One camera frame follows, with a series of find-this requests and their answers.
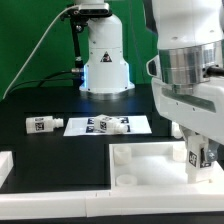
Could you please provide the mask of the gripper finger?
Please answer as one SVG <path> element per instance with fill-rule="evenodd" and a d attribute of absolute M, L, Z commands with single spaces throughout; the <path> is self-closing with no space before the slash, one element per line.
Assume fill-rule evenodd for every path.
<path fill-rule="evenodd" d="M 208 140 L 201 151 L 201 166 L 209 167 L 217 160 L 217 143 Z"/>

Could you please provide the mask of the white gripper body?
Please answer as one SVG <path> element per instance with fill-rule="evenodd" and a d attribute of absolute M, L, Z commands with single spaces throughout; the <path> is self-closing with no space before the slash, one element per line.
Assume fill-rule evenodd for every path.
<path fill-rule="evenodd" d="M 224 78 L 195 85 L 192 95 L 175 94 L 158 78 L 151 84 L 161 116 L 224 145 Z"/>

